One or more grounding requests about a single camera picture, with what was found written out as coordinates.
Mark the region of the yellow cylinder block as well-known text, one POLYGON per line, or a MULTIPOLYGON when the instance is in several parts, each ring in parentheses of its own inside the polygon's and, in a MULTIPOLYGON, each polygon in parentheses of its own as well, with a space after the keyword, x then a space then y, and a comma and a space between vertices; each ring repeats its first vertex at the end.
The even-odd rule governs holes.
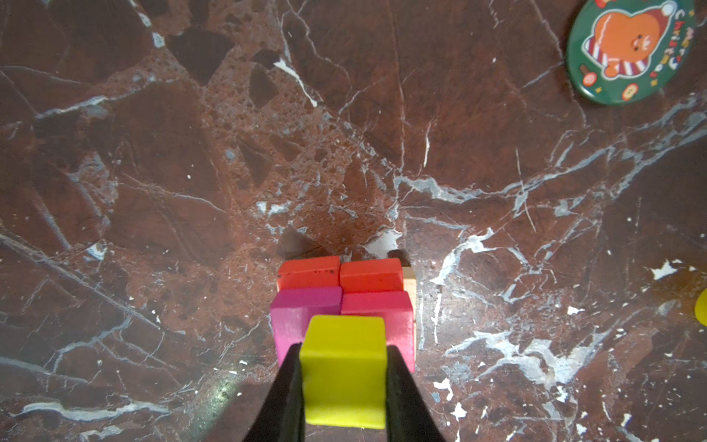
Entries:
POLYGON ((701 291, 694 305, 696 320, 704 327, 707 326, 707 289, 701 291))

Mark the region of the red block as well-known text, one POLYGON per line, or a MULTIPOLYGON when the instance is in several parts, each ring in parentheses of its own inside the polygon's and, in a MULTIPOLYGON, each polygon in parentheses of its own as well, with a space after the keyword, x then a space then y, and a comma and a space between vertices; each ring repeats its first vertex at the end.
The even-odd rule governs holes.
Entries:
POLYGON ((338 287, 340 268, 338 256, 285 261, 277 272, 277 290, 338 287))
POLYGON ((398 258, 343 263, 339 280, 344 294, 403 291, 398 258))

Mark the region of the pink small block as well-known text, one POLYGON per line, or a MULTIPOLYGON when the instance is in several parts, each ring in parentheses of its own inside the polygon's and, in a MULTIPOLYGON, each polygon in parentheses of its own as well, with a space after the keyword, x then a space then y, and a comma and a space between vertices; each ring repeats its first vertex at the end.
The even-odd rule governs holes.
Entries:
POLYGON ((387 345, 395 345, 411 373, 415 372, 416 331, 414 307, 405 291, 347 293, 341 314, 383 318, 387 345))

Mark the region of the natural long wood block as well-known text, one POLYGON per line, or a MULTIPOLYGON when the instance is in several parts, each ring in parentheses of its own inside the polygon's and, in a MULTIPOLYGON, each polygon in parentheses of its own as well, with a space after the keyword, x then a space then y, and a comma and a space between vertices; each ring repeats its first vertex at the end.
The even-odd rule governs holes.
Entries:
POLYGON ((403 275, 403 290, 408 294, 412 305, 412 321, 414 322, 414 331, 416 331, 417 317, 417 277, 411 266, 402 267, 403 275))

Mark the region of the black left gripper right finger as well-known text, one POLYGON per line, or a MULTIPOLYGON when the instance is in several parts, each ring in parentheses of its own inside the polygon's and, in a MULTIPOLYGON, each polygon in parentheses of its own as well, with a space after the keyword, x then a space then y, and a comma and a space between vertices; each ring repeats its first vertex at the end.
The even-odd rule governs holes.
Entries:
POLYGON ((411 372, 395 345, 387 346, 386 432, 388 442, 445 442, 411 372))

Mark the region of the magenta cube block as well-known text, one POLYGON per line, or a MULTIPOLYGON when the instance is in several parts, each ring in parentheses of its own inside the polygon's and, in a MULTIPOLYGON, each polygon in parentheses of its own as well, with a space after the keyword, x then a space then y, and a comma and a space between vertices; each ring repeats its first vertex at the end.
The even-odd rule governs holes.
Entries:
POLYGON ((309 287, 279 291, 270 305, 278 365, 282 366, 293 344, 303 343, 310 320, 318 315, 339 315, 340 287, 309 287))

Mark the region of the yellow cube block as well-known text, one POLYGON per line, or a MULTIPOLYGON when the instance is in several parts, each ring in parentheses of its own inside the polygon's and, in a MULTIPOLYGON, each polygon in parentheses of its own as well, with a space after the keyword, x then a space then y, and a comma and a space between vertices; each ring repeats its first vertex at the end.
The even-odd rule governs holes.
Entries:
POLYGON ((383 319, 315 316, 299 360, 307 424, 386 427, 388 356, 383 319))

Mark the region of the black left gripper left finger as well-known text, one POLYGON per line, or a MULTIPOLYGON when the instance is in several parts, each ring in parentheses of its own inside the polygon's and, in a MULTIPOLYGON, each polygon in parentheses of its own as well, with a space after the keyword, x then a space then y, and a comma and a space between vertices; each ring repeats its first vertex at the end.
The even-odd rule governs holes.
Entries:
POLYGON ((301 347, 302 344, 290 346, 263 407, 243 442, 305 440, 304 394, 299 360, 301 347))

